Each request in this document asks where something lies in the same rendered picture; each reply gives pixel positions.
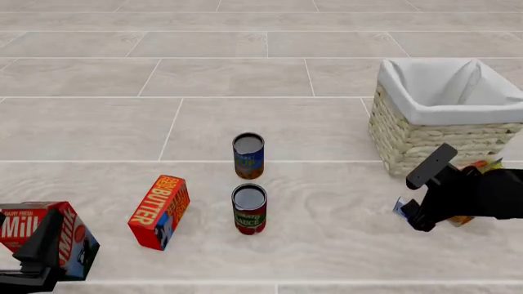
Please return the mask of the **white cloth basket liner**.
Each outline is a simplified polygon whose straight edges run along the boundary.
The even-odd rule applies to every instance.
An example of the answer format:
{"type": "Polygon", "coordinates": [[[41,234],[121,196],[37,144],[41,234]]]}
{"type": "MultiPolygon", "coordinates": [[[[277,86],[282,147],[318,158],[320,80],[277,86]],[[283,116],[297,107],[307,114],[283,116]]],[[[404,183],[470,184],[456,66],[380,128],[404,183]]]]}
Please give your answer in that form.
{"type": "Polygon", "coordinates": [[[476,58],[390,58],[378,82],[412,124],[523,123],[523,91],[476,58]]]}

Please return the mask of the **blue white cream cheese box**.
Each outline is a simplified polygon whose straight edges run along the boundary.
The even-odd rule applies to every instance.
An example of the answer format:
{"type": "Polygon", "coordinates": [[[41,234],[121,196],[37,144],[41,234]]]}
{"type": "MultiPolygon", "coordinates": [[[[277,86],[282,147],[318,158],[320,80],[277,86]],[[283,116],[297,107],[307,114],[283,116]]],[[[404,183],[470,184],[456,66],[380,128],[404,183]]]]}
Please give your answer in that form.
{"type": "Polygon", "coordinates": [[[396,215],[399,215],[399,216],[405,218],[406,220],[408,220],[409,219],[409,215],[410,215],[410,212],[409,212],[409,201],[406,200],[405,198],[399,197],[396,200],[396,204],[393,207],[392,211],[396,215]]]}

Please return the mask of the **woven wicker basket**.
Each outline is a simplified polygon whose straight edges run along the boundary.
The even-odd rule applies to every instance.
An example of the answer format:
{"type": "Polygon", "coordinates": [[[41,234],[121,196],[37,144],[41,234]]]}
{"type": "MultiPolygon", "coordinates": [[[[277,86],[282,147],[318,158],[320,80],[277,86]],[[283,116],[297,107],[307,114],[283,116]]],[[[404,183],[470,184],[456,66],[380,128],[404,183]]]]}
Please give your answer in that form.
{"type": "Polygon", "coordinates": [[[370,110],[369,134],[388,173],[405,176],[439,146],[453,146],[451,163],[465,167],[492,160],[523,129],[523,123],[423,126],[411,123],[393,104],[380,83],[370,110]]]}

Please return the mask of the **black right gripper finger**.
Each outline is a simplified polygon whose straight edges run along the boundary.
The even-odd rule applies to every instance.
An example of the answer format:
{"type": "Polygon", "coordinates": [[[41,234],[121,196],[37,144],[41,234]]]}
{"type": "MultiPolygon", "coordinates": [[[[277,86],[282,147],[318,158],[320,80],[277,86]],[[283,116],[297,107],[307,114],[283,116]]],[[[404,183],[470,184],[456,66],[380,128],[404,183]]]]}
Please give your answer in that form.
{"type": "Polygon", "coordinates": [[[421,211],[421,205],[416,200],[411,199],[402,206],[401,211],[404,215],[417,215],[421,211]]]}
{"type": "Polygon", "coordinates": [[[433,215],[415,215],[408,219],[411,227],[420,232],[430,232],[440,222],[438,217],[433,215]]]}

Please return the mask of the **red milk carton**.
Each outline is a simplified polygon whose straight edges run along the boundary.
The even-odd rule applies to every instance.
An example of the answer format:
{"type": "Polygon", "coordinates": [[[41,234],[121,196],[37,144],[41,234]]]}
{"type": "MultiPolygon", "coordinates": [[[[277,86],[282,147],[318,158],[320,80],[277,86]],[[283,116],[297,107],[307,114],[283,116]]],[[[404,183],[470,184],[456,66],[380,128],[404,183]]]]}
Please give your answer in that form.
{"type": "Polygon", "coordinates": [[[8,203],[0,204],[0,212],[6,215],[0,228],[0,243],[13,254],[31,235],[33,225],[40,222],[33,220],[32,212],[23,211],[23,206],[44,208],[57,207],[64,217],[59,241],[60,266],[66,270],[62,281],[83,281],[100,248],[93,234],[67,202],[58,203],[8,203]]]}

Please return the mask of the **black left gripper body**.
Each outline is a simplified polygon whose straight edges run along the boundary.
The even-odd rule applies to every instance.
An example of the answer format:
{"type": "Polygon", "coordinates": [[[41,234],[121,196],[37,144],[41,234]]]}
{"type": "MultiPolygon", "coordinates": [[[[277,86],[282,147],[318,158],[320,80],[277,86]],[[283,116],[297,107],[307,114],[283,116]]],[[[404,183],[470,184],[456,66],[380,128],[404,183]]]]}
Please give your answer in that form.
{"type": "Polygon", "coordinates": [[[52,292],[65,276],[60,267],[42,267],[23,272],[21,270],[0,270],[0,293],[52,292]]]}

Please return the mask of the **red butter box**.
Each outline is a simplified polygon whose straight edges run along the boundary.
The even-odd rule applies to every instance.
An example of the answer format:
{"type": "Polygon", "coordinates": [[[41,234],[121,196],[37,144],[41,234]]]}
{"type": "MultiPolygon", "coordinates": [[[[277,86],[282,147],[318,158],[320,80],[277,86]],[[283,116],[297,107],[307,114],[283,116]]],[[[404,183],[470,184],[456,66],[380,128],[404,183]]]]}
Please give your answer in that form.
{"type": "Polygon", "coordinates": [[[186,181],[161,175],[127,224],[142,247],[162,251],[189,205],[186,181]]]}

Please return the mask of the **orange printed carton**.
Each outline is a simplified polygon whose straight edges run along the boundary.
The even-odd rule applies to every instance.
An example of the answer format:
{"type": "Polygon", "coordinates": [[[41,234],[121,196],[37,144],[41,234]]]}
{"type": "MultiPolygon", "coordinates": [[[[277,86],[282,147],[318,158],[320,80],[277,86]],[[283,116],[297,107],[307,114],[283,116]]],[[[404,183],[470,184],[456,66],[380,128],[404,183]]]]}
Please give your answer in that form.
{"type": "MultiPolygon", "coordinates": [[[[477,161],[477,162],[473,163],[472,166],[477,168],[478,171],[481,174],[483,174],[488,171],[493,171],[493,170],[503,168],[502,161],[503,161],[502,158],[499,158],[496,160],[482,160],[482,161],[477,161]]],[[[474,219],[475,219],[475,217],[472,217],[472,216],[454,216],[454,217],[450,217],[447,221],[454,227],[462,227],[463,225],[467,224],[468,222],[471,222],[474,219]]]]}

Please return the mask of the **red tomato sauce can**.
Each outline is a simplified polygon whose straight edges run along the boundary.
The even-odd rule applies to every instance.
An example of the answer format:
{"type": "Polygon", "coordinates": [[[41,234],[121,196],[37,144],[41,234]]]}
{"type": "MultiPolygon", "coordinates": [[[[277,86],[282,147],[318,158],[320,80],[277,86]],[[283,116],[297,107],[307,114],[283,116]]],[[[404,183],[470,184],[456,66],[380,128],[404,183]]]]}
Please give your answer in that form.
{"type": "Polygon", "coordinates": [[[239,185],[231,195],[235,227],[241,234],[261,233],[266,227],[266,191],[252,183],[239,185]]]}

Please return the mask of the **blue soup can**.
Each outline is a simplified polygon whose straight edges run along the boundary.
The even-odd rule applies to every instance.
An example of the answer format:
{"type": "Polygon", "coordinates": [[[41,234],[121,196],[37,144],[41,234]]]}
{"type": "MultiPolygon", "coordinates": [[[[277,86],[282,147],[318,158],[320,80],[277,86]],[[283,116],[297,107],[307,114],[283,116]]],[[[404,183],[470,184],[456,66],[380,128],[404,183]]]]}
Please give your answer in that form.
{"type": "Polygon", "coordinates": [[[264,139],[253,132],[238,134],[232,141],[235,173],[245,180],[253,180],[264,171],[264,139]]]}

